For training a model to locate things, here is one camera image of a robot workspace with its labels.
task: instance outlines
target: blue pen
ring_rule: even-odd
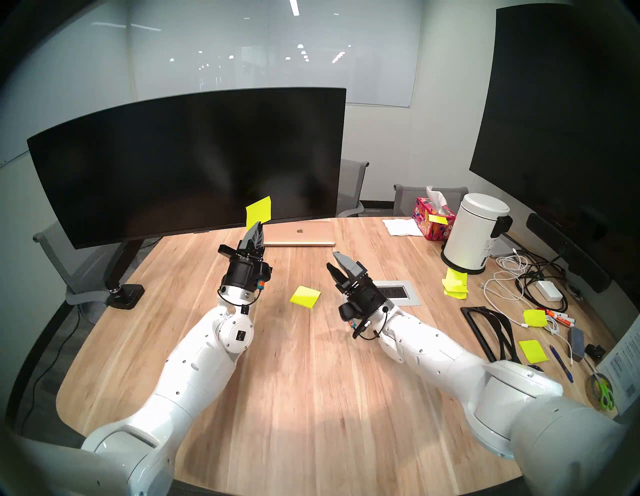
[[[569,378],[569,382],[573,383],[573,376],[571,375],[571,372],[569,372],[569,369],[566,368],[566,365],[562,361],[562,358],[560,358],[560,355],[558,355],[558,352],[556,351],[556,349],[551,345],[549,345],[549,348],[551,348],[551,353],[554,354],[554,357],[560,363],[560,366],[562,367],[562,370],[564,370],[564,373]]]

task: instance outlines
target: wood grain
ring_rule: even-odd
[[[325,268],[338,250],[374,279],[411,281],[422,305],[405,309],[484,356],[460,307],[486,305],[479,284],[497,270],[494,261],[485,274],[469,276],[468,298],[456,300],[442,291],[440,243],[391,237],[380,218],[332,222],[335,248],[267,249],[273,276],[256,304],[254,341],[222,395],[193,424],[175,477],[249,496],[457,494],[519,476],[515,462],[474,440],[453,398],[391,361],[377,343],[351,338]],[[242,235],[237,228],[158,244],[131,278],[146,288],[136,308],[107,309],[76,356],[57,398],[65,423],[87,435],[142,406],[171,350],[216,305],[228,264],[218,245],[235,246]],[[322,291],[312,310],[289,303],[300,284]],[[528,308],[502,300],[499,306],[514,318]],[[570,298],[569,313],[587,342],[612,348],[592,310]],[[481,318],[477,323],[498,350],[490,328]],[[564,349],[544,330],[513,330],[516,340]],[[573,385],[553,358],[542,367],[566,396],[589,404],[584,362],[572,367]]]

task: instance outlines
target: chair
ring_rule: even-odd
[[[447,206],[456,214],[460,208],[462,198],[469,192],[466,186],[461,188],[432,188],[441,192],[447,199]],[[396,197],[394,198],[394,216],[395,217],[411,217],[415,208],[415,199],[419,196],[427,196],[427,188],[415,188],[412,186],[403,186],[402,184],[394,184]]]
[[[67,285],[65,299],[69,305],[80,305],[84,318],[95,324],[107,308],[109,291],[104,285],[104,273],[119,243],[76,250],[59,222],[35,234],[51,264]],[[121,278],[124,283],[138,268],[138,256]]]
[[[369,162],[340,160],[336,217],[357,217],[364,212],[364,207],[360,203],[360,191],[368,166]]]

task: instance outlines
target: tissue box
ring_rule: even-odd
[[[438,214],[431,200],[429,198],[420,198],[415,201],[415,208],[413,209],[413,220],[418,224],[420,232],[424,237],[430,241],[442,241],[449,237],[451,228],[456,220],[456,215],[445,207],[447,210],[446,215]],[[433,219],[429,220],[429,215],[437,216],[437,221]],[[438,221],[446,220],[447,223],[440,223]]]

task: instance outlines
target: sticky note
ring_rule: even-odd
[[[544,310],[525,310],[524,323],[532,327],[544,327],[547,325],[547,316]]]
[[[548,360],[545,355],[545,351],[537,340],[532,339],[530,341],[518,341],[518,344],[522,348],[524,356],[527,357],[530,364],[537,364]]]
[[[296,305],[313,308],[319,296],[320,291],[311,289],[309,287],[298,286],[298,289],[296,289],[296,292],[293,294],[293,296],[291,296],[291,299],[289,301],[291,303],[295,303]]]
[[[446,289],[444,290],[444,294],[446,294],[447,296],[452,296],[453,298],[458,298],[459,300],[465,300],[467,298],[467,293],[463,292],[463,291],[447,291]]]
[[[447,218],[446,217],[442,217],[440,215],[429,214],[429,221],[437,222],[438,224],[445,224],[445,225],[448,224]]]
[[[447,268],[447,276],[445,279],[453,279],[460,281],[464,286],[467,285],[467,273],[466,272],[458,272],[457,270],[453,270],[451,267]]]
[[[263,224],[271,220],[271,197],[267,196],[262,200],[249,205],[246,208],[246,229],[249,230],[253,225],[260,221]]]
[[[444,289],[446,289],[447,291],[469,292],[469,290],[467,289],[467,286],[462,284],[457,279],[443,279],[442,285],[444,286]]]

